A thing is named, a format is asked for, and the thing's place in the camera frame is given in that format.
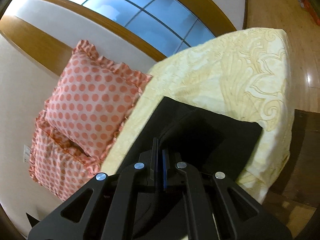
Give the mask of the black pants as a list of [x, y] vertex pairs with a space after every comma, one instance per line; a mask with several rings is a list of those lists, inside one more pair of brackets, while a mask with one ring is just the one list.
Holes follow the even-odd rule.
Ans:
[[[120, 168], [134, 164], [159, 140], [167, 152], [196, 167], [201, 174], [220, 171], [236, 180], [246, 166], [263, 129], [164, 97], [130, 147]], [[133, 239], [182, 239], [187, 234], [180, 193], [141, 193], [137, 200]]]

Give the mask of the lower pink polka-dot pillow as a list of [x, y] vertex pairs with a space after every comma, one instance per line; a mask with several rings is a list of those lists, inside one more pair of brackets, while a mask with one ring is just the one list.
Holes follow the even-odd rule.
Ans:
[[101, 162], [84, 154], [46, 120], [35, 119], [29, 159], [30, 177], [60, 200], [67, 200], [101, 170]]

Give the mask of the pink polka-dot pillow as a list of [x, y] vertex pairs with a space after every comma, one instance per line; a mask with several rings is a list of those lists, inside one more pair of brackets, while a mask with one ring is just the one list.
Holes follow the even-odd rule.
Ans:
[[46, 121], [87, 155], [104, 160], [151, 79], [80, 40], [45, 103]]
[[46, 120], [35, 119], [29, 159], [30, 177], [60, 200], [67, 200], [101, 170], [101, 162], [84, 154]]

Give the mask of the upper pink polka-dot pillow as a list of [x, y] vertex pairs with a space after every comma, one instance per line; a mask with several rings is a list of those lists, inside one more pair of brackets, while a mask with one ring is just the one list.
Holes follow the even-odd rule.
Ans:
[[104, 160], [151, 79], [80, 40], [45, 103], [46, 121], [87, 155]]

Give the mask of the cream patterned bedspread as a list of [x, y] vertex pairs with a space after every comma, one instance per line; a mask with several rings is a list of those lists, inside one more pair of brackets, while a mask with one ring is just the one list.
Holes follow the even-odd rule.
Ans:
[[290, 156], [294, 120], [288, 36], [251, 28], [219, 36], [155, 64], [133, 112], [102, 164], [115, 174], [165, 97], [257, 122], [262, 136], [237, 182], [262, 203]]

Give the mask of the wooden headboard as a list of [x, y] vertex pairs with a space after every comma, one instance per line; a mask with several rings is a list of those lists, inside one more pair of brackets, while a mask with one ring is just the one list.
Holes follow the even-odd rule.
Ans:
[[16, 16], [1, 18], [1, 34], [56, 75], [67, 65], [72, 48]]

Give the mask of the wooden framed window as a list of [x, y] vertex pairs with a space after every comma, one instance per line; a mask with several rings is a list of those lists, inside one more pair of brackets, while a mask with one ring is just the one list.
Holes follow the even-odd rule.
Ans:
[[120, 36], [155, 61], [235, 31], [213, 0], [42, 0]]

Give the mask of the white wall outlet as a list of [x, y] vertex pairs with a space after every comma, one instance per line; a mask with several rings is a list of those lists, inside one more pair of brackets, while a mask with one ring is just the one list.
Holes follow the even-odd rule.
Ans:
[[31, 149], [29, 146], [24, 145], [23, 148], [23, 161], [28, 163], [30, 160]]

